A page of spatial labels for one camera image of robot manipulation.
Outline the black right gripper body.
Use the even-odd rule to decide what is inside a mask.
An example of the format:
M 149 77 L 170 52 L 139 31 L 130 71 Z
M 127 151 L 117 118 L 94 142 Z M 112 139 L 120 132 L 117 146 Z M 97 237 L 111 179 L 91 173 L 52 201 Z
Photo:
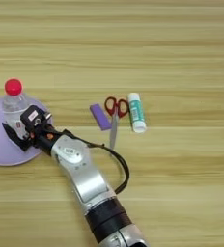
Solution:
M 38 125 L 34 131 L 30 133 L 32 145 L 51 155 L 51 150 L 62 133 L 57 131 L 50 123 L 46 125 Z

